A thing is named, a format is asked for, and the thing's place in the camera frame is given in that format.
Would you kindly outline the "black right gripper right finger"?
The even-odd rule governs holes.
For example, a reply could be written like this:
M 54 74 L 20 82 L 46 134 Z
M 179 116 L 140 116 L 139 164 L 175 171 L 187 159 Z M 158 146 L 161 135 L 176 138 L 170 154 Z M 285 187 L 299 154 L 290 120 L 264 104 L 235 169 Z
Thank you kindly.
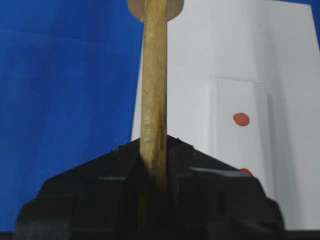
M 283 240 L 279 205 L 259 180 L 167 138 L 168 184 L 173 201 L 172 240 Z

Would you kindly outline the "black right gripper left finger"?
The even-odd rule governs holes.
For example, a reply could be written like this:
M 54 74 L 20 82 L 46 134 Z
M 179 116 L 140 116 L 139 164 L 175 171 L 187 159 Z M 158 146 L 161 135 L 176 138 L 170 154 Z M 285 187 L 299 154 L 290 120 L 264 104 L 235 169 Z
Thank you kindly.
M 139 141 L 47 179 L 16 221 L 17 240 L 146 240 L 139 229 Z

